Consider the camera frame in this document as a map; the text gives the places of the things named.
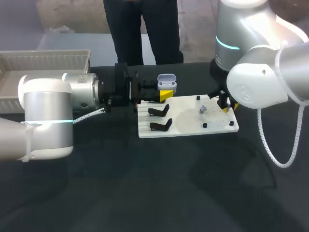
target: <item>black end effector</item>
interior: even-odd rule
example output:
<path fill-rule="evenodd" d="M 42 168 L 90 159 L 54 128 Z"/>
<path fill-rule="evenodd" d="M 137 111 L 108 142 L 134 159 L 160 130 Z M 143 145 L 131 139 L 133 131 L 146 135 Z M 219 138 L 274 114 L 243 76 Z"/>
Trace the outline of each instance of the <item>black end effector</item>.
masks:
<path fill-rule="evenodd" d="M 224 92 L 224 90 L 221 90 L 219 92 L 219 100 L 217 101 L 218 106 L 223 110 L 223 109 L 228 109 L 228 104 L 227 104 L 227 98 L 228 95 L 227 93 Z"/>
<path fill-rule="evenodd" d="M 167 104 L 164 107 L 164 110 L 156 110 L 153 108 L 148 109 L 148 113 L 150 116 L 158 116 L 158 117 L 165 117 L 168 111 L 169 111 L 169 104 Z"/>
<path fill-rule="evenodd" d="M 162 124 L 159 124 L 159 123 L 155 123 L 155 122 L 151 122 L 150 123 L 150 128 L 151 128 L 151 131 L 155 131 L 156 130 L 156 131 L 167 132 L 172 124 L 173 124 L 173 119 L 170 118 L 165 125 L 162 125 Z"/>

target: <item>white board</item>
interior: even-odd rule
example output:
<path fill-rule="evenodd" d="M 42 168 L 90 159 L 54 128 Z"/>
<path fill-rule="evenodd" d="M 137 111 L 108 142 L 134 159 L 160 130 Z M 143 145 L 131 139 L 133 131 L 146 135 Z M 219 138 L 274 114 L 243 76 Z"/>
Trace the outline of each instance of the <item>white board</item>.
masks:
<path fill-rule="evenodd" d="M 217 101 L 218 98 L 210 100 L 208 95 L 201 95 L 199 101 L 196 95 L 172 97 L 164 104 L 142 101 L 138 105 L 139 137 L 163 138 L 237 132 L 239 126 L 234 111 L 230 109 L 224 113 L 217 105 Z M 163 110 L 167 104 L 170 108 L 165 117 L 149 116 L 149 108 Z M 207 111 L 200 114 L 202 105 L 207 108 Z M 169 131 L 151 131 L 149 127 L 151 122 L 166 124 L 170 118 L 173 119 L 173 124 Z M 203 128 L 204 123 L 207 123 L 207 128 Z"/>

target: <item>coiled white cable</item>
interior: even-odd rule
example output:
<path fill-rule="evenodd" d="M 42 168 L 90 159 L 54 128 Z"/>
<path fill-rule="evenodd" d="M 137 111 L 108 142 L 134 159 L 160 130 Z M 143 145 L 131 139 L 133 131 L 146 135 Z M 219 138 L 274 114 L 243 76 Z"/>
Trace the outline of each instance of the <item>coiled white cable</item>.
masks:
<path fill-rule="evenodd" d="M 96 111 L 94 111 L 94 112 L 91 112 L 91 113 L 89 113 L 89 114 L 87 114 L 87 115 L 84 115 L 84 116 L 81 116 L 81 117 L 75 119 L 75 120 L 73 121 L 73 124 L 78 123 L 78 122 L 80 122 L 80 121 L 83 121 L 83 120 L 85 120 L 85 119 L 87 119 L 87 118 L 90 118 L 90 117 L 92 117 L 92 116 L 94 116 L 94 115 L 103 114 L 103 113 L 105 113 L 105 112 L 106 112 L 106 111 L 104 110 L 104 108 L 99 109 L 99 110 L 96 110 Z"/>
<path fill-rule="evenodd" d="M 285 164 L 280 163 L 275 157 L 274 155 L 271 153 L 265 136 L 264 136 L 264 132 L 263 132 L 263 126 L 262 126 L 262 110 L 259 109 L 257 110 L 257 121 L 258 121 L 258 126 L 259 126 L 259 131 L 260 131 L 260 135 L 261 135 L 261 139 L 263 142 L 263 145 L 265 147 L 266 152 L 268 153 L 269 157 L 271 158 L 271 160 L 280 168 L 288 168 L 291 166 L 291 164 L 293 163 L 296 153 L 297 153 L 297 147 L 298 147 L 298 141 L 299 141 L 299 136 L 300 136 L 300 131 L 301 131 L 301 124 L 303 121 L 303 113 L 304 113 L 304 106 L 300 106 L 299 110 L 298 110 L 298 118 L 297 118 L 297 128 L 296 128 L 296 135 L 295 135 L 295 140 L 294 140 L 294 146 L 293 146 L 293 151 L 291 154 L 291 157 L 289 159 L 289 161 Z"/>
<path fill-rule="evenodd" d="M 264 136 L 264 132 L 263 132 L 263 126 L 262 126 L 262 110 L 259 109 L 257 110 L 257 122 L 258 122 L 258 127 L 259 127 L 259 131 L 260 131 L 260 135 L 261 135 L 261 139 L 263 142 L 263 145 L 265 147 L 266 152 L 268 153 L 269 157 L 271 158 L 271 160 L 280 168 L 288 168 L 291 166 L 291 164 L 293 163 L 296 153 L 297 153 L 297 148 L 298 148 L 298 141 L 299 141 L 299 136 L 300 136 L 300 131 L 301 131 L 301 125 L 303 122 L 303 113 L 304 113 L 304 109 L 305 106 L 309 105 L 309 101 L 301 101 L 297 98 L 297 96 L 290 90 L 290 88 L 287 86 L 286 82 L 284 81 L 284 78 L 280 72 L 280 56 L 281 53 L 284 49 L 284 47 L 287 45 L 286 41 L 283 41 L 283 43 L 281 44 L 281 48 L 279 49 L 276 58 L 275 58 L 275 73 L 276 76 L 278 77 L 279 81 L 281 82 L 282 86 L 284 87 L 286 93 L 289 95 L 290 98 L 292 98 L 297 104 L 299 104 L 299 110 L 298 110 L 298 118 L 297 118 L 297 128 L 296 128 L 296 135 L 295 135 L 295 139 L 294 139 L 294 146 L 293 146 L 293 151 L 291 154 L 291 157 L 289 159 L 289 161 L 285 164 L 280 163 L 275 157 L 274 155 L 271 153 L 265 136 Z"/>

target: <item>person's leg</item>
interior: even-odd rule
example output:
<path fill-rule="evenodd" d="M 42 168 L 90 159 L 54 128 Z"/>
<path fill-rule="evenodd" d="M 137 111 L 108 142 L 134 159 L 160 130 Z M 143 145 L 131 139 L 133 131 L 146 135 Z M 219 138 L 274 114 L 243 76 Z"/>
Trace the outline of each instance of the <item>person's leg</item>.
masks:
<path fill-rule="evenodd" d="M 119 63 L 143 65 L 141 47 L 141 11 L 137 3 L 103 0 Z"/>
<path fill-rule="evenodd" d="M 183 63 L 177 0 L 143 0 L 141 9 L 156 63 Z"/>

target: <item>black table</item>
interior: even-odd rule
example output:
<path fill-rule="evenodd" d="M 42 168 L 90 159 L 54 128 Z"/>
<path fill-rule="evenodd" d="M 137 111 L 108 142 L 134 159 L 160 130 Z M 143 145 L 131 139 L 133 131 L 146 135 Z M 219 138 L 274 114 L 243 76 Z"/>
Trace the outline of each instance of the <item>black table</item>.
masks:
<path fill-rule="evenodd" d="M 208 63 L 129 71 L 174 73 L 178 96 L 216 88 Z M 106 80 L 113 68 L 92 72 Z M 297 109 L 286 103 L 262 111 L 268 144 L 282 162 L 291 154 Z M 297 157 L 285 170 L 264 150 L 256 110 L 239 107 L 236 116 L 237 133 L 164 139 L 139 139 L 132 107 L 76 124 L 70 156 L 0 164 L 0 231 L 309 231 L 308 110 Z"/>

